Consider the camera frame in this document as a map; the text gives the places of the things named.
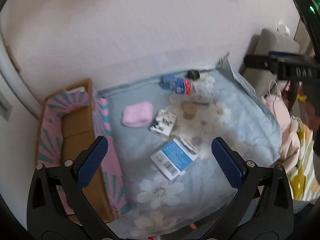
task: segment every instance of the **silver screw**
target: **silver screw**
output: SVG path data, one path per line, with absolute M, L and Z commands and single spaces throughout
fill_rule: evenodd
M 282 165 L 277 164 L 276 167 L 277 167 L 278 170 L 283 171 L 283 166 Z
M 43 164 L 42 164 L 42 163 L 39 163 L 39 164 L 36 166 L 36 169 L 37 169 L 37 170 L 40 170 L 40 169 L 42 169 L 42 167 L 43 167 Z
M 252 167 L 254 167 L 256 164 L 255 164 L 253 161 L 247 161 L 247 165 L 252 168 Z
M 65 163 L 64 163 L 64 165 L 67 166 L 67 167 L 71 166 L 72 164 L 73 164 L 73 161 L 72 161 L 72 160 L 67 160 L 67 161 L 65 161 Z

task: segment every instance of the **folded pink cloth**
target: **folded pink cloth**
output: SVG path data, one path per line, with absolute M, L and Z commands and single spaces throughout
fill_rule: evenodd
M 149 102 L 127 106 L 123 111 L 122 124 L 128 127 L 150 125 L 153 120 L 153 106 Z

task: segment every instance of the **yellow patterned cloth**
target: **yellow patterned cloth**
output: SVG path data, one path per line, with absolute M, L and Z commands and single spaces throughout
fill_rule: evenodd
M 313 167 L 313 132 L 297 118 L 300 130 L 300 153 L 297 165 L 287 173 L 295 200 L 310 201 L 320 195 Z

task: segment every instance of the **green light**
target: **green light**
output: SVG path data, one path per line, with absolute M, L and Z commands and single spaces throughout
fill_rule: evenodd
M 315 10 L 314 10 L 314 8 L 312 6 L 310 6 L 310 9 L 314 14 L 316 14 L 316 12 L 315 12 Z

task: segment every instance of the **blue gripper pad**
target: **blue gripper pad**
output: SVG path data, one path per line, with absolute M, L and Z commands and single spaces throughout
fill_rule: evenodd
M 76 181 L 78 188 L 87 187 L 90 184 L 90 181 L 108 152 L 107 139 L 103 136 L 97 137 L 86 151 L 89 151 L 87 152 L 88 156 L 77 170 Z
M 235 160 L 230 156 L 229 153 L 232 150 L 222 138 L 215 138 L 211 144 L 211 151 L 231 187 L 240 189 L 243 183 L 244 171 L 241 171 Z

